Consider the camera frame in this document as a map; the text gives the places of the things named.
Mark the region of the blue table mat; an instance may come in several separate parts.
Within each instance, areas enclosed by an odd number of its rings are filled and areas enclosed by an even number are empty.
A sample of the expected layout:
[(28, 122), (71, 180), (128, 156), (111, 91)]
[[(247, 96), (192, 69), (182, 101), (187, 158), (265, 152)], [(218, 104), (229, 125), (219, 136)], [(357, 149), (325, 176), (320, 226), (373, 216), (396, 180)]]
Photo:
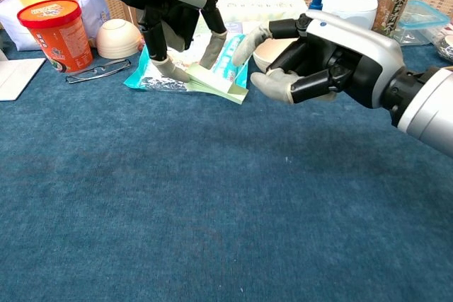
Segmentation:
[(0, 103), (0, 302), (453, 302), (453, 159), (340, 94)]

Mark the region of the black frame eyeglasses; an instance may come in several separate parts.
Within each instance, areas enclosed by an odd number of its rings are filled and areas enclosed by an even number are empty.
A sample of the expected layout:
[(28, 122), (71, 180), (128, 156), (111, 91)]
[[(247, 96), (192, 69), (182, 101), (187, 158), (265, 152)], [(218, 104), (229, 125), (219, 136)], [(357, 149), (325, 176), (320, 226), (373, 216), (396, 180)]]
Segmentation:
[(65, 77), (65, 81), (67, 84), (76, 84), (101, 79), (128, 69), (131, 65), (132, 63), (129, 59), (117, 59), (70, 74)]

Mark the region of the white rice cooker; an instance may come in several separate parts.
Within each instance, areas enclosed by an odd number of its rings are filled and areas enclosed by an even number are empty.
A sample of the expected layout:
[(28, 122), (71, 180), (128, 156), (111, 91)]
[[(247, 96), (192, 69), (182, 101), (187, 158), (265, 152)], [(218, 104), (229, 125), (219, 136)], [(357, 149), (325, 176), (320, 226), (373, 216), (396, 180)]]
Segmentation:
[(377, 0), (322, 0), (322, 11), (371, 30), (377, 13)]

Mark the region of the toilet paper roll pack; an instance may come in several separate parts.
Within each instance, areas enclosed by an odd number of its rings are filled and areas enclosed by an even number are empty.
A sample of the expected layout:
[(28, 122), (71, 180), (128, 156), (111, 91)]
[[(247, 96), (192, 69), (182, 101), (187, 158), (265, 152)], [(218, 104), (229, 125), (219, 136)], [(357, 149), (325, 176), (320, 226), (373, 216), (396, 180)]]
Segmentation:
[(298, 18), (308, 9), (304, 0), (218, 0), (217, 7), (228, 23)]

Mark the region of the red instant noodle cup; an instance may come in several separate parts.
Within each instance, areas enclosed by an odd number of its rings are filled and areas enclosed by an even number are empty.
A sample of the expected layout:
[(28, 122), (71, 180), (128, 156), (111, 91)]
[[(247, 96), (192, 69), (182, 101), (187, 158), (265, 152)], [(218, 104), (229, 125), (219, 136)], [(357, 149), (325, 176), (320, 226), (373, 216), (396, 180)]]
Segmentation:
[(74, 73), (91, 65), (91, 47), (75, 0), (41, 1), (20, 10), (17, 19), (58, 72)]

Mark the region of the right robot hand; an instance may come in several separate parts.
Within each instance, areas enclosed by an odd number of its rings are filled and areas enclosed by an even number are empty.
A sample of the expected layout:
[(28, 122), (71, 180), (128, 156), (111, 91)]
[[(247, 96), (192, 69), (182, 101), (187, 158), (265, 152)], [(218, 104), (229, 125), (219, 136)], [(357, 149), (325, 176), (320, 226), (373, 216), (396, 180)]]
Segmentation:
[(286, 103), (344, 91), (366, 108), (380, 108), (391, 80), (405, 67), (395, 40), (319, 10), (260, 24), (237, 47), (234, 65), (244, 64), (268, 38), (294, 41), (251, 80), (269, 98)]

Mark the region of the blue box with grey lid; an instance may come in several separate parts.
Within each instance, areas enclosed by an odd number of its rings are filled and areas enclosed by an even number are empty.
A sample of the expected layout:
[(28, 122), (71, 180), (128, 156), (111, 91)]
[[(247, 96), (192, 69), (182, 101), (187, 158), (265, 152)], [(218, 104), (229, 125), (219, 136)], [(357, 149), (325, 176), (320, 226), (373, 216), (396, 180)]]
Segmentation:
[(0, 102), (17, 100), (45, 58), (7, 59), (0, 50)]

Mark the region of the pale green sticky note pad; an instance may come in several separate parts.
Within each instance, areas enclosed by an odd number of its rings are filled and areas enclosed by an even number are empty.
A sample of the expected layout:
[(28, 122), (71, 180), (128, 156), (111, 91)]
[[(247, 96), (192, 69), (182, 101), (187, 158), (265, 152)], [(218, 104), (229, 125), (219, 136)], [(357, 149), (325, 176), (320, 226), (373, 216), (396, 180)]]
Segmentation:
[(191, 64), (186, 69), (186, 72), (190, 76), (190, 81), (185, 84), (189, 91), (210, 93), (227, 99), (225, 93), (229, 90), (232, 83), (234, 83), (196, 63)]

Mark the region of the white tissue paper pack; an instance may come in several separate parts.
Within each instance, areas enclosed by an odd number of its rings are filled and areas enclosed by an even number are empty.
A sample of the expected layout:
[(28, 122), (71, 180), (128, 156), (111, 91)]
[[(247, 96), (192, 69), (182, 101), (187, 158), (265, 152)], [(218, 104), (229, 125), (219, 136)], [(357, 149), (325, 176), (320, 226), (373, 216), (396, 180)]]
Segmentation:
[[(91, 47), (96, 46), (96, 36), (104, 22), (110, 20), (110, 12), (106, 0), (75, 0), (81, 7), (82, 21)], [(18, 12), (31, 4), (23, 4), (21, 0), (0, 1), (0, 24), (6, 31), (18, 51), (40, 50), (33, 36), (18, 19)]]

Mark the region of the small glass bowl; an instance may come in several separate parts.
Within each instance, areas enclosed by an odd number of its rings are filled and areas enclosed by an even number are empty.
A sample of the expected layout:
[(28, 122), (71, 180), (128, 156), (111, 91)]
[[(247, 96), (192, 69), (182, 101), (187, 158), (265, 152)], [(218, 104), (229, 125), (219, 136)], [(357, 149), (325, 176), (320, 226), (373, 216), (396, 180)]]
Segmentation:
[(436, 34), (434, 46), (441, 58), (453, 63), (453, 23)]

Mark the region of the teal snack package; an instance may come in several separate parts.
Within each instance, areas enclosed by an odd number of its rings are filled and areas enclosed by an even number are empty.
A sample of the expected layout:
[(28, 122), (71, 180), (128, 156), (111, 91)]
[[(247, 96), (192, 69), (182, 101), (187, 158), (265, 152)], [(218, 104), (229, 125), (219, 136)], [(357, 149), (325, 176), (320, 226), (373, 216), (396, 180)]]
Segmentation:
[[(186, 70), (191, 64), (198, 63), (201, 60), (210, 38), (211, 35), (209, 33), (197, 34), (189, 50), (178, 52), (169, 47), (167, 55), (177, 67)], [(222, 76), (242, 88), (247, 87), (248, 65), (234, 66), (232, 57), (239, 43), (244, 38), (245, 35), (242, 33), (229, 33), (220, 55), (211, 68), (214, 74)], [(192, 85), (162, 76), (152, 64), (147, 48), (142, 50), (137, 69), (125, 80), (124, 84), (128, 88), (135, 90), (188, 92), (195, 89)]]

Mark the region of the beige bowl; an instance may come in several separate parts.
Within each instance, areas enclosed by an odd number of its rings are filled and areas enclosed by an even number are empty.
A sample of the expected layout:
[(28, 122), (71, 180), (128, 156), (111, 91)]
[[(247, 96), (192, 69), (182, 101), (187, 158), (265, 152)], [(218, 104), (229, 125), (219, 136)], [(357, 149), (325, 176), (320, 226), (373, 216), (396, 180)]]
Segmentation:
[(253, 52), (253, 59), (262, 72), (275, 61), (275, 59), (297, 38), (290, 39), (267, 39)]
[(96, 49), (103, 58), (122, 59), (138, 53), (141, 40), (141, 32), (134, 24), (111, 19), (99, 28)]

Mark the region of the clear container with blue lid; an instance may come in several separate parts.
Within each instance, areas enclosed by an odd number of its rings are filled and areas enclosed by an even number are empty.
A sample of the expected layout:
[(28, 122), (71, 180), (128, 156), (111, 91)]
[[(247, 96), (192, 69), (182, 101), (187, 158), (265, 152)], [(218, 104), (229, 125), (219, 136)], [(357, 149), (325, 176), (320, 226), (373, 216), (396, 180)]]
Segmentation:
[(393, 34), (401, 46), (435, 44), (450, 22), (447, 15), (424, 1), (409, 0)]

